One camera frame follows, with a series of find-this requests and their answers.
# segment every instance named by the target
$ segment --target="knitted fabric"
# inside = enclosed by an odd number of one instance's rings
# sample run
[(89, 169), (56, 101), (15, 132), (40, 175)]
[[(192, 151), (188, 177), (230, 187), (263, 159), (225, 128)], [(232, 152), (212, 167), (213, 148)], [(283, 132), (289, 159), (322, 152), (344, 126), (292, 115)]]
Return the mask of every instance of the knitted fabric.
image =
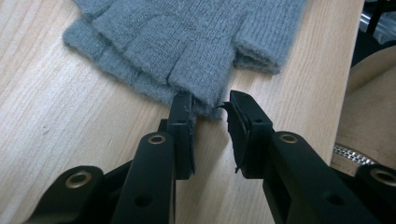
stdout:
[[(158, 83), (144, 72), (131, 66), (110, 42), (97, 33), (83, 18), (67, 28), (64, 32), (64, 43), (90, 58), (103, 71), (126, 82), (132, 89), (143, 95), (167, 105), (172, 104), (173, 98), (177, 95), (177, 90), (174, 88)], [(221, 113), (219, 109), (198, 100), (195, 100), (192, 110), (198, 115), (212, 119), (219, 119)]]
[[(77, 3), (86, 19), (92, 21), (97, 35), (106, 41), (106, 48), (111, 48), (113, 56), (117, 54), (115, 61), (122, 58), (128, 67), (155, 83), (154, 90), (162, 86), (171, 91), (191, 92), (209, 111), (224, 96), (233, 62), (241, 68), (279, 73), (305, 0), (77, 0)], [(81, 51), (76, 47), (78, 41), (82, 39), (65, 39)], [(93, 58), (91, 50), (83, 53)], [(103, 60), (94, 61), (105, 70)], [(135, 89), (150, 89), (140, 87), (133, 74), (114, 74), (120, 72), (118, 69), (107, 72)], [(149, 91), (146, 95), (159, 99)]]

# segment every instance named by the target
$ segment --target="glove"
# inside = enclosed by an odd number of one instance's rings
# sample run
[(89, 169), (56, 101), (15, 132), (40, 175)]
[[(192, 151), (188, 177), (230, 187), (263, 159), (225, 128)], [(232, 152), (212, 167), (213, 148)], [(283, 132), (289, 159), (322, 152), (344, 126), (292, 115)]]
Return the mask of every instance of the glove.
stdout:
[(89, 2), (78, 0), (81, 11), (132, 66), (213, 107), (237, 51), (237, 66), (279, 72), (305, 0)]
[[(66, 46), (89, 57), (103, 71), (126, 82), (135, 91), (164, 104), (172, 104), (177, 90), (158, 83), (150, 76), (132, 67), (107, 39), (93, 29), (87, 20), (79, 19), (75, 21), (64, 32), (63, 38)], [(194, 102), (192, 110), (198, 115), (204, 115), (212, 119), (220, 118), (220, 110), (209, 107), (200, 101)]]

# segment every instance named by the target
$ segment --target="wooden surface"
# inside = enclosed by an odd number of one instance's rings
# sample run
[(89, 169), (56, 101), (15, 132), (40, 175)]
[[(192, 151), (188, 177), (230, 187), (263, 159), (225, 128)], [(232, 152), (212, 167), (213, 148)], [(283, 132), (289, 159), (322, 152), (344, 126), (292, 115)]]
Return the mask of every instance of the wooden surface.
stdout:
[[(302, 135), (327, 162), (337, 130), (362, 1), (311, 0), (281, 75), (235, 70), (277, 131)], [(58, 175), (105, 173), (134, 157), (169, 109), (63, 45), (72, 1), (0, 3), (0, 223), (21, 223)], [(198, 119), (196, 175), (177, 183), (177, 223), (271, 223), (262, 182), (235, 175), (225, 121)]]

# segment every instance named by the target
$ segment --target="metal bolt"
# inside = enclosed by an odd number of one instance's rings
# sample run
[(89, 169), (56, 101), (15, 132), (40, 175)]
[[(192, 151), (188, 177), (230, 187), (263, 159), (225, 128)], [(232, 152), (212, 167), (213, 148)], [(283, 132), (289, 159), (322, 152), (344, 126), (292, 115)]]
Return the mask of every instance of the metal bolt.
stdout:
[(373, 169), (370, 172), (370, 175), (378, 182), (381, 182), (391, 187), (396, 187), (396, 176), (389, 173), (388, 171), (381, 169)]
[(161, 143), (165, 142), (165, 140), (166, 140), (166, 138), (165, 138), (164, 136), (162, 136), (162, 135), (159, 135), (159, 134), (157, 134), (157, 135), (152, 135), (152, 136), (148, 139), (148, 141), (149, 141), (151, 144), (153, 144), (153, 145), (161, 144)]
[(282, 133), (279, 136), (279, 138), (280, 138), (280, 140), (282, 140), (286, 143), (290, 143), (290, 144), (294, 144), (294, 143), (298, 142), (298, 139), (294, 135), (287, 134), (287, 133)]
[(64, 183), (70, 189), (77, 189), (90, 182), (92, 175), (86, 171), (79, 171), (70, 175)]

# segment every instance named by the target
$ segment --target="black plastic part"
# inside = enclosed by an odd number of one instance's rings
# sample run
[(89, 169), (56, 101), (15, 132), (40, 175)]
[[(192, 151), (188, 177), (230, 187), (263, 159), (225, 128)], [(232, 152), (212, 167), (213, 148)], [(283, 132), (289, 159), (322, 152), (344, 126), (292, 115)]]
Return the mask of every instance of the black plastic part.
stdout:
[(355, 191), (382, 223), (395, 223), (396, 171), (386, 166), (364, 165), (355, 175)]
[(250, 95), (231, 91), (222, 107), (237, 168), (245, 178), (263, 178), (276, 223), (378, 223), (301, 136), (275, 133)]
[(167, 132), (168, 131), (168, 119), (161, 119), (160, 125), (158, 126), (158, 132)]
[(269, 155), (291, 198), (287, 223), (379, 223), (300, 135), (274, 133), (271, 142)]
[(106, 190), (108, 192), (113, 192), (122, 188), (131, 164), (132, 161), (128, 161), (118, 168), (105, 174)]
[[(90, 177), (77, 175), (75, 179), (69, 178), (75, 174), (89, 174)], [(88, 182), (78, 187), (78, 183), (85, 179)], [(84, 223), (84, 218), (91, 212), (89, 207), (99, 203), (102, 184), (103, 172), (97, 167), (79, 166), (64, 172), (41, 197), (26, 223)]]
[(191, 111), (192, 96), (183, 92), (175, 96), (169, 118), (166, 121), (166, 132), (171, 134), (176, 149), (176, 180), (189, 179), (195, 173), (193, 135), (195, 120)]
[(175, 222), (174, 157), (169, 133), (150, 133), (141, 139), (111, 223)]
[(230, 102), (221, 106), (227, 110), (228, 132), (233, 139), (236, 172), (245, 178), (264, 178), (264, 150), (268, 146), (273, 123), (256, 101), (241, 91), (231, 91)]

